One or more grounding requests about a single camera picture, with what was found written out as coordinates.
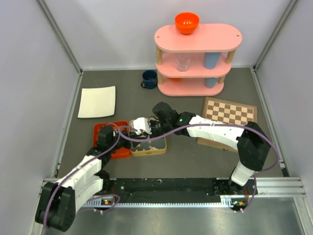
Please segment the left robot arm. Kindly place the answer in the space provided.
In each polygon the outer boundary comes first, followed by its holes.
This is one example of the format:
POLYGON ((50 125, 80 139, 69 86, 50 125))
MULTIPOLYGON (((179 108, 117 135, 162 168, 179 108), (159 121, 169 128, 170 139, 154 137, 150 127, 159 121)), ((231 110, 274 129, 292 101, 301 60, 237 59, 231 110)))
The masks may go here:
POLYGON ((110 191, 111 183, 105 179, 103 167, 110 161, 113 151, 131 147, 130 141, 121 137, 120 133, 135 139, 141 134, 134 128, 101 127, 94 147, 82 161, 62 179, 43 186, 35 222, 65 232, 73 224, 79 209, 94 194, 110 191))

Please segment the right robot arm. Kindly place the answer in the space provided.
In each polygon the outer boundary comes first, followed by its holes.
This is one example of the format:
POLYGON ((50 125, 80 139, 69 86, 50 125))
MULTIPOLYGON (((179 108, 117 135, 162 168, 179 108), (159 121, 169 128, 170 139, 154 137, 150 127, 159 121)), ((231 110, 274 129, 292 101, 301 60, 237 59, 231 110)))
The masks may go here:
POLYGON ((249 121, 246 125, 225 125, 194 113, 178 113, 164 102, 158 103, 152 112, 156 119, 147 121, 151 137, 176 130, 176 135, 218 142, 238 151, 239 162, 228 181, 232 193, 241 193, 248 179, 263 169, 270 144, 257 123, 249 121))

